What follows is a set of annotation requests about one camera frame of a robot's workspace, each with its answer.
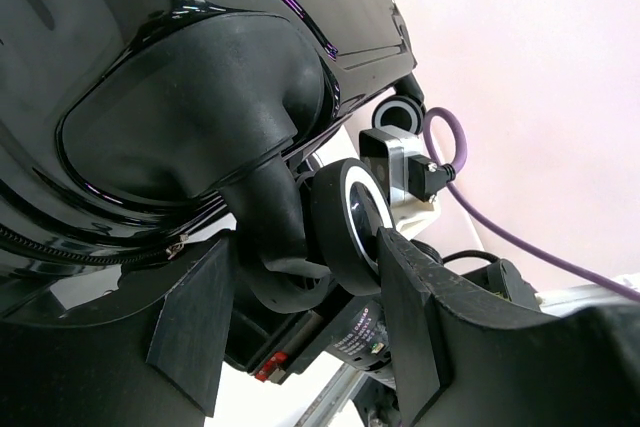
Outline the black space-print kids suitcase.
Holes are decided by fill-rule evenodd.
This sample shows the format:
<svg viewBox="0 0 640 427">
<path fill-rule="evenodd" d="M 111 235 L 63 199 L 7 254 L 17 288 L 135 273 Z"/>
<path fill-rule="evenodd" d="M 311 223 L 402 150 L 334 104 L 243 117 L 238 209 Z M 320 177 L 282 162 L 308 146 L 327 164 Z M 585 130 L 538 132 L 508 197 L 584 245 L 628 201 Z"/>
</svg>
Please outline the black space-print kids suitcase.
<svg viewBox="0 0 640 427">
<path fill-rule="evenodd" d="M 276 311 L 335 281 L 298 166 L 416 60 L 394 0 L 1 0 L 1 316 L 239 217 Z"/>
</svg>

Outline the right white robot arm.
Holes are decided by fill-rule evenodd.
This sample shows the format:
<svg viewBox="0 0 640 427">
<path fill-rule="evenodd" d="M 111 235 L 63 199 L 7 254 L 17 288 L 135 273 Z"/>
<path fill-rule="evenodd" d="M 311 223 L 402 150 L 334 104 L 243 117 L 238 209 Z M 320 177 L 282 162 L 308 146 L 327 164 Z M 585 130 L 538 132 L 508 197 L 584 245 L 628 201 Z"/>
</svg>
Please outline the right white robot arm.
<svg viewBox="0 0 640 427">
<path fill-rule="evenodd" d="M 323 352 L 363 372 L 367 389 L 395 388 L 391 350 L 379 295 L 354 296 L 330 277 L 305 278 L 267 270 L 247 248 L 225 360 L 265 382 L 303 373 Z"/>
</svg>

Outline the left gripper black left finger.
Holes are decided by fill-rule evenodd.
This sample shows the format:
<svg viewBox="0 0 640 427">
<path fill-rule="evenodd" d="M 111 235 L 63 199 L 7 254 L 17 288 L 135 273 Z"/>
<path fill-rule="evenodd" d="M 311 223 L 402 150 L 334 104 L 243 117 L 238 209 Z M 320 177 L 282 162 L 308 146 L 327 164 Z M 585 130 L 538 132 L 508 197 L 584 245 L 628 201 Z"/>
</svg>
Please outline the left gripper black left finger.
<svg viewBox="0 0 640 427">
<path fill-rule="evenodd" d="M 228 234 L 65 309 L 49 283 L 1 282 L 5 426 L 200 426 L 215 411 L 234 296 Z"/>
</svg>

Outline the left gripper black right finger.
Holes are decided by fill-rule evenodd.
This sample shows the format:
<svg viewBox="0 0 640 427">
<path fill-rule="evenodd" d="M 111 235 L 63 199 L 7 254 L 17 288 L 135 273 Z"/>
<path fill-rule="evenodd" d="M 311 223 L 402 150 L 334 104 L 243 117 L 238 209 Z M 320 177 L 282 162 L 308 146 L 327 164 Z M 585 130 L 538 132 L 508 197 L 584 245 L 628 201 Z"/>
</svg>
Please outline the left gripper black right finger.
<svg viewBox="0 0 640 427">
<path fill-rule="evenodd" d="M 406 426 L 635 426 L 639 309 L 554 317 L 449 271 L 392 229 L 381 294 Z"/>
</svg>

